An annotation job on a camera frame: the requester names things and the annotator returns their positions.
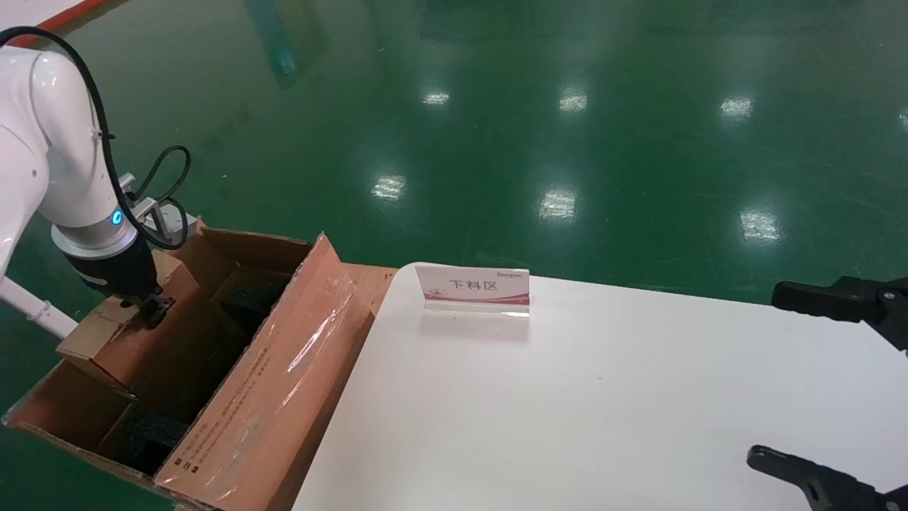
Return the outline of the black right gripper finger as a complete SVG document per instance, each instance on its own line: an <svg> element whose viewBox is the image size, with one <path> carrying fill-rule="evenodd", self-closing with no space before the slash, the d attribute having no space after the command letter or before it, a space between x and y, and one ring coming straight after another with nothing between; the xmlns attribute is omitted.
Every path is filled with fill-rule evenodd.
<svg viewBox="0 0 908 511"><path fill-rule="evenodd" d="M880 493L872 485L803 457L751 447L747 466L797 486L812 510L906 510L907 485Z"/></svg>
<svg viewBox="0 0 908 511"><path fill-rule="evenodd" d="M840 278L830 287L779 282L772 307L837 322L866 323L899 352L907 350L907 279Z"/></svg>

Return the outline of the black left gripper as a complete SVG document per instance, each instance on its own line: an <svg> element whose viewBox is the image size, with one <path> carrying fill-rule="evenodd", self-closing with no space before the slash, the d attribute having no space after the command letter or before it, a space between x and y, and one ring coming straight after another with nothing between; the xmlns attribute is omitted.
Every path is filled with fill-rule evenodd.
<svg viewBox="0 0 908 511"><path fill-rule="evenodd" d="M136 307L145 329L159 326L175 303L175 299L159 295L162 288L155 259L142 239L133 240L110 258L87 260L68 255L67 261L88 288L123 299L123 307Z"/></svg>

